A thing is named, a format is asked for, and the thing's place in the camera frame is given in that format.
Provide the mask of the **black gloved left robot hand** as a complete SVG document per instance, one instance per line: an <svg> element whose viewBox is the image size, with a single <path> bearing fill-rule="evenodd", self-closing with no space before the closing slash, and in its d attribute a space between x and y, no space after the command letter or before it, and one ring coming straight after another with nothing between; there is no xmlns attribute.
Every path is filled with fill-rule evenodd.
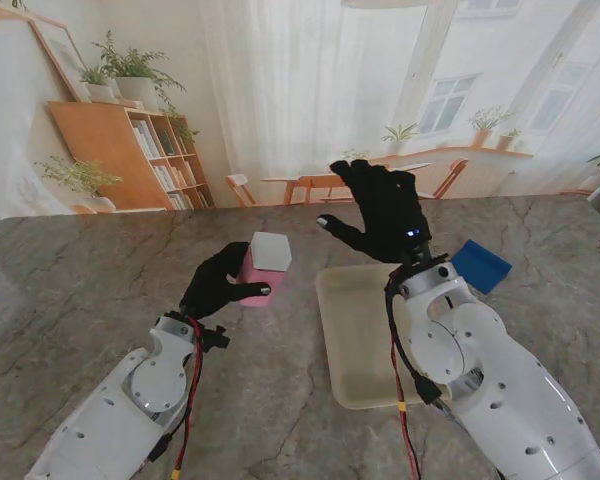
<svg viewBox="0 0 600 480"><path fill-rule="evenodd" d="M250 244L231 242L203 261L196 269L179 303L180 312L195 320L213 315L231 302L266 297L271 287L265 282L232 283L240 273Z"/></svg>

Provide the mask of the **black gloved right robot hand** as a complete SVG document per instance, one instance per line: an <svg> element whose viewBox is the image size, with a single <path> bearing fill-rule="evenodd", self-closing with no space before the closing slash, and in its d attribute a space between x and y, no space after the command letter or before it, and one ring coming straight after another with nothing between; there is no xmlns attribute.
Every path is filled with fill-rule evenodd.
<svg viewBox="0 0 600 480"><path fill-rule="evenodd" d="M416 264L430 256L431 234L413 174L389 171L362 159L336 161L330 169L350 189L364 229L330 214L317 218L319 226L353 250L383 263Z"/></svg>

